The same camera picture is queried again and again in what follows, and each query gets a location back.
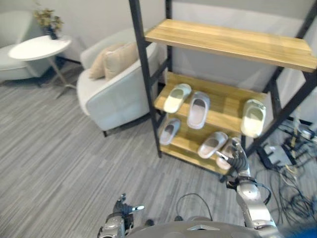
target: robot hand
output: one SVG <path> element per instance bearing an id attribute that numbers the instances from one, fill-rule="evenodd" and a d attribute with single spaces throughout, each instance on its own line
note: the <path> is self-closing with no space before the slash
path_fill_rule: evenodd
<path id="1" fill-rule="evenodd" d="M 232 140 L 232 145 L 234 147 L 233 158 L 229 158 L 217 151 L 217 155 L 223 158 L 227 163 L 229 163 L 240 176 L 250 176 L 250 168 L 248 158 L 241 144 L 235 140 Z"/>
<path id="2" fill-rule="evenodd" d="M 112 214 L 107 217 L 105 225 L 100 227 L 97 238 L 124 238 L 133 228 L 132 212 L 142 210 L 144 206 L 130 206 L 124 203 L 125 199 L 124 193 L 116 201 Z"/>

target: shoe rack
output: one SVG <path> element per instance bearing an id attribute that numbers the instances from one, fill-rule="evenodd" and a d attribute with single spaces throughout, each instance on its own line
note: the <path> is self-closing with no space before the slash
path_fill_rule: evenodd
<path id="1" fill-rule="evenodd" d="M 129 0 L 129 2 L 159 156 L 163 151 L 207 170 L 226 174 L 227 171 L 216 165 L 214 156 L 208 160 L 201 159 L 197 155 L 198 147 L 215 131 L 223 131 L 229 137 L 242 135 L 243 139 L 244 135 L 241 132 L 240 124 L 244 103 L 248 99 L 263 101 L 266 97 L 266 93 L 258 93 L 173 73 L 172 47 L 273 64 L 278 66 L 279 71 L 288 67 L 303 72 L 306 82 L 284 108 L 273 108 L 273 121 L 263 130 L 262 135 L 246 149 L 247 156 L 255 152 L 317 86 L 317 58 L 312 55 L 309 45 L 302 39 L 173 19 L 166 19 L 145 33 L 139 0 Z M 171 0 L 166 0 L 165 3 L 166 17 L 171 18 Z M 311 24 L 311 21 L 307 19 L 305 23 L 306 25 Z M 146 55 L 146 47 L 151 42 L 168 45 L 166 61 L 152 76 L 150 75 Z M 169 71 L 167 83 L 156 100 L 152 101 L 151 86 L 166 67 Z M 278 98 L 278 90 L 273 87 L 274 83 L 272 81 L 273 79 L 270 80 L 266 91 L 271 93 L 272 104 L 276 105 L 276 103 L 279 103 L 279 100 L 276 99 Z M 189 84 L 193 89 L 191 95 L 175 114 L 166 115 L 163 113 L 157 119 L 157 110 L 163 110 L 166 98 L 174 85 L 179 83 Z M 191 129 L 186 123 L 190 99 L 195 91 L 207 93 L 211 99 L 211 108 L 205 126 L 200 130 Z M 182 123 L 172 143 L 168 146 L 160 146 L 159 127 L 165 117 L 177 117 Z"/>

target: power strip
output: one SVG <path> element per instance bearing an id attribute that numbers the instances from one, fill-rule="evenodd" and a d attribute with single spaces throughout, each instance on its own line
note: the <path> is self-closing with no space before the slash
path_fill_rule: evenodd
<path id="1" fill-rule="evenodd" d="M 311 139 L 312 133 L 310 131 L 303 130 L 301 136 L 317 144 L 317 136 Z"/>

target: potted plant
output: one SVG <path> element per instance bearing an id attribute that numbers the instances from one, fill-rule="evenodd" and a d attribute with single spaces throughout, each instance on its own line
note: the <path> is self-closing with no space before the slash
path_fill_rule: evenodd
<path id="1" fill-rule="evenodd" d="M 43 27 L 44 32 L 49 35 L 52 40 L 57 39 L 57 32 L 61 31 L 62 22 L 59 16 L 53 15 L 54 10 L 45 8 L 42 10 L 35 10 L 34 17 L 37 19 L 39 25 Z"/>

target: wooden shelf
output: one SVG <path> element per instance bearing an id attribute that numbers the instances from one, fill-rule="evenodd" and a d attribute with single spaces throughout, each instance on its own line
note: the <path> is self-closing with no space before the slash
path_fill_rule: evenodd
<path id="1" fill-rule="evenodd" d="M 205 125 L 202 129 L 196 130 L 189 128 L 186 123 L 185 117 L 178 117 L 174 114 L 167 114 L 168 118 L 178 118 L 181 121 L 181 126 L 178 133 L 173 138 L 171 145 L 178 147 L 187 152 L 191 152 L 198 156 L 197 151 L 200 145 L 214 132 L 220 131 L 219 128 Z M 230 130 L 221 130 L 226 133 L 229 137 L 240 137 L 239 134 L 232 132 Z M 211 159 L 215 160 L 216 155 L 213 155 Z"/>
<path id="2" fill-rule="evenodd" d="M 146 40 L 307 72 L 317 68 L 308 44 L 291 37 L 166 19 Z"/>
<path id="3" fill-rule="evenodd" d="M 217 173 L 222 174 L 222 175 L 225 175 L 228 172 L 226 170 L 219 168 L 218 165 L 216 164 L 215 160 L 202 159 L 195 154 L 189 153 L 189 152 L 182 150 L 180 148 L 177 148 L 173 145 L 161 146 L 160 149 L 161 149 L 161 151 L 163 151 L 169 155 L 175 156 L 181 160 L 184 160 L 184 161 L 189 162 L 191 164 L 205 168 L 207 170 L 214 171 L 214 172 L 217 172 Z"/>
<path id="4" fill-rule="evenodd" d="M 220 127 L 241 134 L 242 110 L 244 103 L 248 99 L 263 101 L 266 97 L 264 93 L 256 93 L 250 90 L 239 89 L 219 83 L 191 78 L 169 72 L 167 84 L 155 100 L 155 108 L 162 110 L 165 100 L 174 88 L 175 84 L 187 83 L 193 91 L 205 92 L 211 99 L 211 108 L 208 112 L 206 124 Z M 191 95 L 186 99 L 181 108 L 175 113 L 177 116 L 187 117 Z"/>

